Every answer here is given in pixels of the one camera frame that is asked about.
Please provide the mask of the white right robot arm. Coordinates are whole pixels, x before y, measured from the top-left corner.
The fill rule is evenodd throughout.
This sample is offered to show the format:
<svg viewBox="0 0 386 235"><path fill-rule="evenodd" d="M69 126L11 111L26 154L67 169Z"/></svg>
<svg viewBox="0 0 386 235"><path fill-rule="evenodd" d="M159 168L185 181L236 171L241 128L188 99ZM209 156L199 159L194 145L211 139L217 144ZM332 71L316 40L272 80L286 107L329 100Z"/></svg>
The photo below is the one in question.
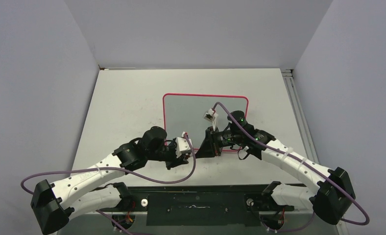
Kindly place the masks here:
<svg viewBox="0 0 386 235"><path fill-rule="evenodd" d="M332 170L297 154L272 134L254 128L247 122L243 111L233 111L227 119L229 123L222 131L212 126L206 129L197 158L220 156L224 147L237 145L248 156L275 165L304 184L295 187L272 183L262 196L267 209L293 206L313 210L331 225L342 220L356 198L347 171L340 167Z"/></svg>

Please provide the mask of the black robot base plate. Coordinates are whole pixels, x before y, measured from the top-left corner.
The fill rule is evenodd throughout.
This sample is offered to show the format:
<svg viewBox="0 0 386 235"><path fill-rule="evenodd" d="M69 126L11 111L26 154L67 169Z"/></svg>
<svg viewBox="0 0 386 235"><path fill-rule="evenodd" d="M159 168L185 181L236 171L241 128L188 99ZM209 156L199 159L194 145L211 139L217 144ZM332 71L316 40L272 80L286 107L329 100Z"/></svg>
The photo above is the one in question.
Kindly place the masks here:
<svg viewBox="0 0 386 235"><path fill-rule="evenodd" d="M121 201L103 212L146 212L148 226L258 226L257 213L278 218L293 206L280 206L269 185L164 186L123 189Z"/></svg>

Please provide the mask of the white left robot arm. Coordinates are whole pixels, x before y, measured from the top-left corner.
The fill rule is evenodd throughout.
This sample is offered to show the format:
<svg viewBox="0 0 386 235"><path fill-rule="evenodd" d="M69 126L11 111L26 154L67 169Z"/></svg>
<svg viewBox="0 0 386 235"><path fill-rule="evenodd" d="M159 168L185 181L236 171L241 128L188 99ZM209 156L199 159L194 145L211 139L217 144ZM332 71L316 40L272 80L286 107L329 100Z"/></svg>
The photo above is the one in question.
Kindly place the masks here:
<svg viewBox="0 0 386 235"><path fill-rule="evenodd" d="M50 183L42 180L31 192L31 208L42 234L50 235L82 214L116 207L125 211L131 206L130 195L119 189L120 184L99 187L126 174L149 180L135 171L148 161L165 162L171 169L188 163L194 153L192 141L184 132L166 144L167 133L158 126L151 127L140 138L135 138L113 150L107 157L87 169L73 170L69 177Z"/></svg>

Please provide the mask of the pink framed whiteboard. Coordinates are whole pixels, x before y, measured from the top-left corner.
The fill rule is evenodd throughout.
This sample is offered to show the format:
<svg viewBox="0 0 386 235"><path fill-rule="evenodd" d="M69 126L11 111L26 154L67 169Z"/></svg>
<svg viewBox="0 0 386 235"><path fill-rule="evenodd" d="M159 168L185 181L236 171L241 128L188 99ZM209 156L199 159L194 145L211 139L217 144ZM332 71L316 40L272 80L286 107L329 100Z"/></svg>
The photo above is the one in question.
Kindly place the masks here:
<svg viewBox="0 0 386 235"><path fill-rule="evenodd" d="M245 114L249 104L248 98L241 95L165 94L163 116L167 138L180 137L187 132L194 149L198 150L205 139L205 130L212 126L203 116L216 102L222 103L228 111L240 110Z"/></svg>

